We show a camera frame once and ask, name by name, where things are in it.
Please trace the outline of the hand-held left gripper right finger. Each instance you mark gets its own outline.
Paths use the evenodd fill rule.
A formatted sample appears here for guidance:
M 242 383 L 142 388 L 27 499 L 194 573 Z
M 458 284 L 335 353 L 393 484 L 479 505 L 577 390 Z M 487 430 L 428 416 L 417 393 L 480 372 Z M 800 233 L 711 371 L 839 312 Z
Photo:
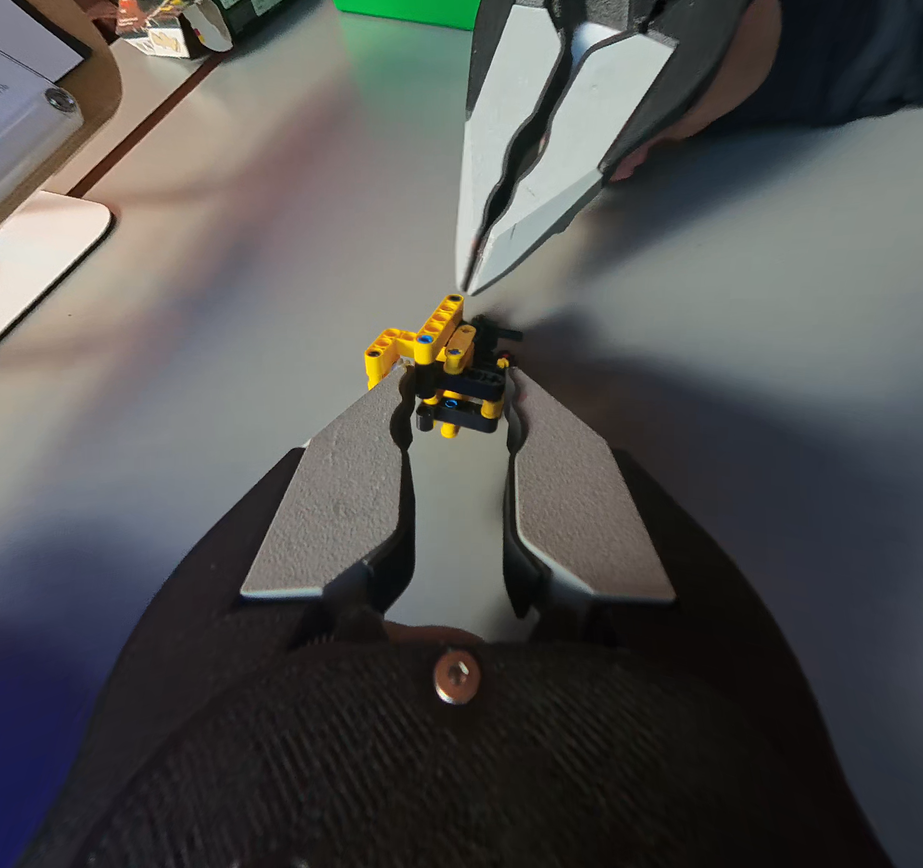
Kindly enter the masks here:
M 675 589 L 606 440 L 519 367 L 509 391 L 503 577 L 516 617 L 672 605 Z

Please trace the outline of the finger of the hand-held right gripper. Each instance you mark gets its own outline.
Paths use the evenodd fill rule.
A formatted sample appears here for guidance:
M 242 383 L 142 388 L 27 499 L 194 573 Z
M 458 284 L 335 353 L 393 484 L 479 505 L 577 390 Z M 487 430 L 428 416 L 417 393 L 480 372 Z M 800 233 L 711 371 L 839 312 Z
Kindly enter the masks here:
M 474 295 L 492 192 L 508 173 L 514 136 L 537 112 L 562 42 L 549 11 L 515 4 L 465 126 L 457 216 L 457 285 Z
M 619 33 L 604 26 L 597 29 L 609 38 L 590 45 L 573 76 L 565 77 L 537 158 L 516 179 L 499 214 L 487 210 L 474 278 L 477 294 L 566 229 L 574 214 L 599 192 L 605 154 L 674 51 L 643 34 Z M 559 35 L 560 64 L 539 107 L 551 94 L 554 73 L 572 57 L 565 38 Z M 539 107 L 526 124 L 537 122 Z M 525 135 L 525 126 L 514 138 Z M 514 171 L 512 148 L 513 142 L 505 176 Z M 500 197 L 500 186 L 492 192 L 489 206 Z

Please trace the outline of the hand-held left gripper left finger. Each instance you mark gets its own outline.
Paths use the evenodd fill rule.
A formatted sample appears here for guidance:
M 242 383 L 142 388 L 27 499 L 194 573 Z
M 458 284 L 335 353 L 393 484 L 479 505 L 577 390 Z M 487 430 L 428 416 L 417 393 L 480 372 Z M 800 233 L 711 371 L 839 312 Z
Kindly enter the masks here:
M 399 364 L 306 444 L 240 588 L 386 612 L 414 568 L 412 369 Z

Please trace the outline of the yellow and black lego assembly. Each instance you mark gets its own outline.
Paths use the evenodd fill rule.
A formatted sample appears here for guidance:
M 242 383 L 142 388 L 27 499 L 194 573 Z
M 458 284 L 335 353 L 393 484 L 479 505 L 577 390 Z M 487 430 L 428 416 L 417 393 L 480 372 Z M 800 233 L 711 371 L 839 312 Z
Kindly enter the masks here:
M 505 409 L 514 346 L 524 333 L 492 318 L 464 315 L 464 297 L 445 296 L 417 331 L 388 328 L 363 355 L 366 387 L 375 389 L 397 367 L 410 374 L 414 421 L 446 439 L 462 430 L 494 433 Z

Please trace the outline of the person's right forearm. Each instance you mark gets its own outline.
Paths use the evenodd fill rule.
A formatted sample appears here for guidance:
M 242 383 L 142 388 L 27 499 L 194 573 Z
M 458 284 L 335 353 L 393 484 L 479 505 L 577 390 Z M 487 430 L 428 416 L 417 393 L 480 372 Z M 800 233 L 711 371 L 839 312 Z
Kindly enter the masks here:
M 707 128 L 840 126 L 922 104 L 922 0 L 779 0 L 770 73 Z

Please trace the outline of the person's right hand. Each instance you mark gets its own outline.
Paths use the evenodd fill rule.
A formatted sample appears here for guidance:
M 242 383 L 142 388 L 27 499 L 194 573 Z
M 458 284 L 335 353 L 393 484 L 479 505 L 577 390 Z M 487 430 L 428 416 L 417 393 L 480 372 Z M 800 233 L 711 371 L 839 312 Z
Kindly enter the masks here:
M 738 23 L 709 88 L 675 124 L 628 155 L 618 165 L 610 182 L 631 177 L 656 146 L 676 144 L 696 136 L 750 98 L 769 76 L 781 32 L 779 0 L 753 0 Z

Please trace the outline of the white flat stand base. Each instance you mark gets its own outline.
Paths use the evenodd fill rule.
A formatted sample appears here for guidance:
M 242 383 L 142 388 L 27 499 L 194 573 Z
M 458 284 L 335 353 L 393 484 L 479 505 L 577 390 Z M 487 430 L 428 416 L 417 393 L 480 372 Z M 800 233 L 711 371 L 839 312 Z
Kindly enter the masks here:
M 103 204 L 45 190 L 10 215 L 1 228 L 1 334 L 47 297 L 115 223 Z

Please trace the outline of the rounded wooden board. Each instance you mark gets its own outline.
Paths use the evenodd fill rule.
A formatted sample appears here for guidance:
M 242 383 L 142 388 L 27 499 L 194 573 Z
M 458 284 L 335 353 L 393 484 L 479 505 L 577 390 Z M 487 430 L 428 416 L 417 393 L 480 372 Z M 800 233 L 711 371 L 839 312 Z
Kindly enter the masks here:
M 2 200 L 1 219 L 17 211 L 79 153 L 114 116 L 121 103 L 121 75 L 110 46 L 74 0 L 25 0 L 53 27 L 76 39 L 89 50 L 88 58 L 62 78 L 62 88 L 75 99 L 82 125 L 59 148 L 23 175 Z

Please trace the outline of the silver bracket with screw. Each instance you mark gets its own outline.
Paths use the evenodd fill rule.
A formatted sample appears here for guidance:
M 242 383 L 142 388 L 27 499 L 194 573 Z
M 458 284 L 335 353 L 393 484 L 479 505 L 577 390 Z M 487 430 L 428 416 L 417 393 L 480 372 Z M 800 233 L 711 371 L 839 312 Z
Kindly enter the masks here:
M 82 124 L 79 105 L 65 89 L 2 85 L 1 202 L 12 199 Z

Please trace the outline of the white panel with black frame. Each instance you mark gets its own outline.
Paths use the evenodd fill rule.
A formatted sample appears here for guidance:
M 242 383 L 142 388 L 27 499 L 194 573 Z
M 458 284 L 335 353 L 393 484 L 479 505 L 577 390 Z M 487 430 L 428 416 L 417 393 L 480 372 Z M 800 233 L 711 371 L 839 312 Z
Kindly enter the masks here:
M 27 0 L 1 0 L 1 53 L 57 83 L 91 57 L 91 48 Z

